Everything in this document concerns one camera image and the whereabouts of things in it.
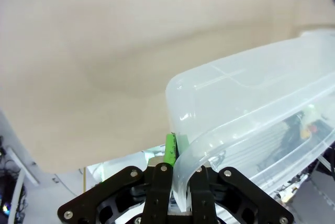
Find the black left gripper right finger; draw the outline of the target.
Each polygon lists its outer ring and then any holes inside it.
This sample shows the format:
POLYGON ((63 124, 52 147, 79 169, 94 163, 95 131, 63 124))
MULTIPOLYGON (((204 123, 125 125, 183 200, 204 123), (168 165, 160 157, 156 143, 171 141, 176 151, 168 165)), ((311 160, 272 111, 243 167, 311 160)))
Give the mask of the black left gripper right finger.
POLYGON ((239 223, 293 223, 294 216, 232 166, 215 172, 200 162, 186 186, 191 198, 189 223, 223 223, 216 205, 239 223))

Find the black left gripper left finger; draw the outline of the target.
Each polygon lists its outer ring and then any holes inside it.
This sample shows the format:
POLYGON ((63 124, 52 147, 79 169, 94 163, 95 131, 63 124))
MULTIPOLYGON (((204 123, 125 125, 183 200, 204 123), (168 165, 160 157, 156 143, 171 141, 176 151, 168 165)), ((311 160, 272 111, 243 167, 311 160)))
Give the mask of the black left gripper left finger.
POLYGON ((142 171, 128 166, 60 206, 62 223, 166 223, 171 196, 175 134, 165 138, 163 156, 142 171))

